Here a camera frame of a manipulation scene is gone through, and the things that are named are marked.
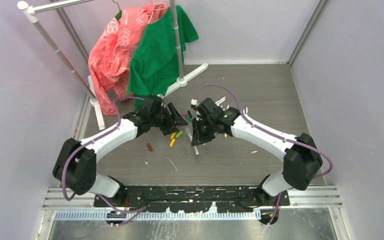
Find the light green pen cap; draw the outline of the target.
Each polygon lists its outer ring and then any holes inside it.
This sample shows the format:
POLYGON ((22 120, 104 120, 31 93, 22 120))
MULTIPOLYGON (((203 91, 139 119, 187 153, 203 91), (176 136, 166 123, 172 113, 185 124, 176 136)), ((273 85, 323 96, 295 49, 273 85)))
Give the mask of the light green pen cap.
POLYGON ((182 136, 183 132, 180 130, 176 135, 175 135, 175 138, 179 138, 180 136, 182 136))

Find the small marker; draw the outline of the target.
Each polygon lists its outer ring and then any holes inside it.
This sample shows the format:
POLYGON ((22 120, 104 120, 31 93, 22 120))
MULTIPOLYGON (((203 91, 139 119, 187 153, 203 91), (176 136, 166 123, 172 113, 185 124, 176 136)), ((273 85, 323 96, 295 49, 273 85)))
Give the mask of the small marker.
POLYGON ((219 100, 217 100, 215 103, 217 104, 217 105, 220 105, 221 103, 223 103, 225 100, 226 100, 226 96, 224 96, 224 97, 222 97, 221 99, 219 99, 219 100))

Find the grey clear cap marker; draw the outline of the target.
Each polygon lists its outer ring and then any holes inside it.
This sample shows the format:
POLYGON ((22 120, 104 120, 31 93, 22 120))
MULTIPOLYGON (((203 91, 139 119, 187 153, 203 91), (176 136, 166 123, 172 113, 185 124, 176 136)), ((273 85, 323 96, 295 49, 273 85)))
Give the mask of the grey clear cap marker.
MULTIPOLYGON (((190 142, 192 142, 192 141, 193 141, 193 135, 192 135, 192 132, 190 131, 189 128, 186 128, 185 131, 186 131, 187 136, 189 137, 190 142)), ((193 146, 192 146, 192 149, 194 150, 195 155, 196 155, 196 156, 199 156, 200 153, 199 153, 197 147, 193 145, 193 146)))

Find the brown pen cap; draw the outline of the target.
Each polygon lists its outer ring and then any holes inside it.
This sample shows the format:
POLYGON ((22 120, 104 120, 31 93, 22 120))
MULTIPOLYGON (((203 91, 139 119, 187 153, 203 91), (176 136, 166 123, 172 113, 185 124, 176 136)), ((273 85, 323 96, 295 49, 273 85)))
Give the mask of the brown pen cap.
POLYGON ((153 147, 152 147, 152 145, 151 145, 150 143, 148 143, 146 146, 147 146, 147 148, 148 148, 148 150, 149 150, 150 152, 153 151, 153 147))

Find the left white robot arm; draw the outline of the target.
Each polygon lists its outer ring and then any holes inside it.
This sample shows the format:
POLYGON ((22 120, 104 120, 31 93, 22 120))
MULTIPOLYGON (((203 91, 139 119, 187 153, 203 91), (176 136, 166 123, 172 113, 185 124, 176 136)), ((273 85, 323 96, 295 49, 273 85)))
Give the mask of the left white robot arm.
POLYGON ((188 122, 172 103, 165 104, 157 95, 143 98, 142 105, 125 115, 116 113, 118 121, 110 128, 82 140, 67 139, 60 150, 52 171, 61 182, 63 197, 70 201, 74 196, 93 193, 106 197, 113 206, 126 200, 124 185, 110 176, 97 172, 98 162, 117 147, 132 141, 152 128, 167 136, 188 122))

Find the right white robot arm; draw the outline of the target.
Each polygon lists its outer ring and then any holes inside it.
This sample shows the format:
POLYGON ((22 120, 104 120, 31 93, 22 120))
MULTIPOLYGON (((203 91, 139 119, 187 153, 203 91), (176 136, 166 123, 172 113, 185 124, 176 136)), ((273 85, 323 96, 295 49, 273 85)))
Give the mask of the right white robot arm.
POLYGON ((242 110, 224 110, 211 98, 191 101, 196 111, 192 120, 192 146, 206 144, 216 134, 246 140, 266 150, 282 162, 282 168, 266 176, 257 187, 257 198, 263 205, 271 205, 278 194, 296 189, 304 191, 323 165, 321 154, 311 136, 286 134, 249 118, 242 110))

